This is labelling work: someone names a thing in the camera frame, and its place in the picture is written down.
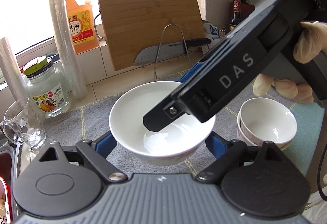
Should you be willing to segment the gloved right hand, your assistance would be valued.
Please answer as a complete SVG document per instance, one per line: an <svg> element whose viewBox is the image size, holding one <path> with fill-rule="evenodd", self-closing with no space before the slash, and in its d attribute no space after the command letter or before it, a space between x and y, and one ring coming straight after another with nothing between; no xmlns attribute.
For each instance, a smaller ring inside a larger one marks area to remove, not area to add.
<svg viewBox="0 0 327 224"><path fill-rule="evenodd" d="M253 84L253 94L263 96L270 87L300 103L316 102L326 108L326 23L302 22L293 50L283 50Z"/></svg>

